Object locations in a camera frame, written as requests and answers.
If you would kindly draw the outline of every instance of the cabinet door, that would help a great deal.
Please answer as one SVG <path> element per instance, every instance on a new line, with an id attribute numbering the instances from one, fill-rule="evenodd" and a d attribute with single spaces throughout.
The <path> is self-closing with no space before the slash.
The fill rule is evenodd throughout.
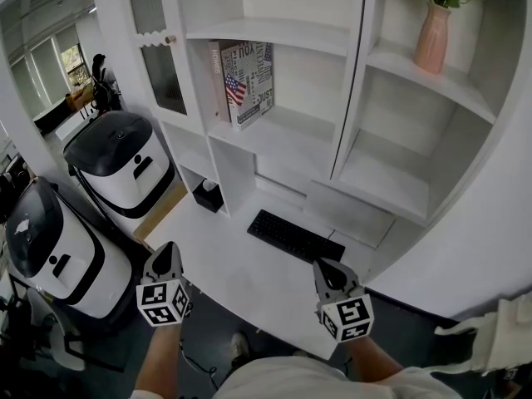
<path id="1" fill-rule="evenodd" d="M 204 134 L 177 0 L 130 0 L 153 115 Z"/>

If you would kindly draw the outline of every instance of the tree outside window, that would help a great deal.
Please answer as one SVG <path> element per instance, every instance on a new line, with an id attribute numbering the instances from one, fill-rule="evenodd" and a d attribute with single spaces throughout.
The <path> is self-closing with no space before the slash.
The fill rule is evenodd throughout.
<path id="1" fill-rule="evenodd" d="M 73 86 L 83 84 L 90 78 L 79 44 L 65 50 L 61 54 L 61 59 Z"/>

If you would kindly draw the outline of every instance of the book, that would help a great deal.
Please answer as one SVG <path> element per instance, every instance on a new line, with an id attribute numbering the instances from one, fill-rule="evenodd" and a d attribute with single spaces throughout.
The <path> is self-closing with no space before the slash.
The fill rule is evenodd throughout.
<path id="1" fill-rule="evenodd" d="M 272 43 L 241 42 L 221 51 L 233 128 L 242 131 L 273 106 Z"/>
<path id="2" fill-rule="evenodd" d="M 213 72 L 214 91 L 216 92 L 216 101 L 218 102 L 218 117 L 222 121 L 231 122 L 229 108 L 227 106 L 227 96 L 225 95 L 224 70 L 222 68 L 221 51 L 228 47 L 235 46 L 241 41 L 238 40 L 210 40 L 210 68 Z"/>

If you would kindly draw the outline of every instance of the person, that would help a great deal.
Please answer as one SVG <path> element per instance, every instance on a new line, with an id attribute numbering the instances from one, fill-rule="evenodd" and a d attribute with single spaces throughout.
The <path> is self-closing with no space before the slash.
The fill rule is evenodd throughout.
<path id="1" fill-rule="evenodd" d="M 94 81 L 94 99 L 99 111 L 119 111 L 120 89 L 115 73 L 105 66 L 106 55 L 97 53 L 92 58 L 92 80 Z"/>
<path id="2" fill-rule="evenodd" d="M 159 327 L 136 380 L 131 399 L 174 399 L 178 391 L 180 325 Z M 363 382 L 309 357 L 252 360 L 242 333 L 231 341 L 232 367 L 214 399 L 459 399 L 460 396 L 420 368 L 403 368 L 370 337 L 347 342 Z"/>

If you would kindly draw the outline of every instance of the white cube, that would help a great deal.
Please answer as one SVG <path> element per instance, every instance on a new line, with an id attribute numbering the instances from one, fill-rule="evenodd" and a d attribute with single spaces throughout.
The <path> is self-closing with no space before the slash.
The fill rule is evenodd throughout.
<path id="1" fill-rule="evenodd" d="M 374 320 L 369 294 L 322 306 L 322 324 L 337 342 L 368 335 Z"/>
<path id="2" fill-rule="evenodd" d="M 136 287 L 136 306 L 152 327 L 181 323 L 189 302 L 185 286 L 177 279 Z"/>

